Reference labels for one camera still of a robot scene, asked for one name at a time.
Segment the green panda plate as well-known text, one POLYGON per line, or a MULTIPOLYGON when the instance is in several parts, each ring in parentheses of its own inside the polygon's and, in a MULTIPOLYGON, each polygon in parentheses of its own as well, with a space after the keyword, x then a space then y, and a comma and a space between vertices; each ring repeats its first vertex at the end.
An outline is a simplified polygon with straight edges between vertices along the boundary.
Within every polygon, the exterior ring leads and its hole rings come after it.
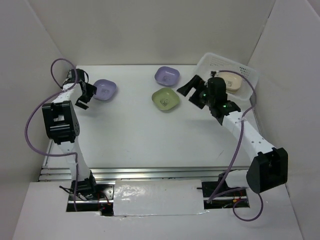
POLYGON ((170 111, 180 104, 179 96, 168 87, 163 87, 155 91, 151 96, 151 100, 154 105, 163 112, 170 111))

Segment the cream panda plate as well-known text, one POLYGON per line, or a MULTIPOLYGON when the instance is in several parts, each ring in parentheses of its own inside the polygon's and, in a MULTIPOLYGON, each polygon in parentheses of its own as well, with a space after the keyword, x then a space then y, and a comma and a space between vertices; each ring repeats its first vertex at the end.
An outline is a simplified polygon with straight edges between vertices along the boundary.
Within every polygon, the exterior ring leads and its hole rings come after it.
POLYGON ((232 72, 219 72, 218 77, 222 78, 229 93, 237 92, 242 85, 242 77, 232 72))

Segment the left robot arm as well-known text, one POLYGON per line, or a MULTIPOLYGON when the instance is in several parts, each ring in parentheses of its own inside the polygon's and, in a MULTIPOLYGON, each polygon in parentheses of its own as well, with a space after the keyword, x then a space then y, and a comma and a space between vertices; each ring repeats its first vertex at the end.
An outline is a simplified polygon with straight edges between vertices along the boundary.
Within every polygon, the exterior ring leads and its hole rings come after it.
POLYGON ((80 149, 78 136, 80 123, 74 107, 87 110, 87 103, 96 94, 97 88, 89 83, 89 75, 82 69, 71 69, 63 82, 64 90, 71 87, 78 77, 78 84, 63 92, 51 103, 41 106, 44 126, 49 139, 60 148, 71 172, 69 193, 75 197, 92 200, 97 197, 99 187, 80 149))

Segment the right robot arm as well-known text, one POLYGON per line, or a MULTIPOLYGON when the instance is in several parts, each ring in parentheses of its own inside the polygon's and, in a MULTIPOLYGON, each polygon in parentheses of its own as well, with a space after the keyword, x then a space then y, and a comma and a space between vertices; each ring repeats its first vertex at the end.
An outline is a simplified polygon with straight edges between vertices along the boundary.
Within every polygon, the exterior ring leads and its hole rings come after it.
POLYGON ((225 127, 237 140, 236 152, 233 154, 227 170, 219 177, 216 189, 209 201, 219 193, 229 196, 235 189, 251 189, 260 194, 288 181, 289 155, 284 148, 276 148, 265 140, 260 133, 245 119, 246 111, 228 99, 225 80, 211 73, 211 78, 204 81, 195 75, 188 83, 177 89, 187 96, 191 89, 194 93, 189 101, 198 108, 208 106, 211 115, 225 127), (247 170, 233 170, 237 152, 243 148, 247 153, 250 166, 247 170))

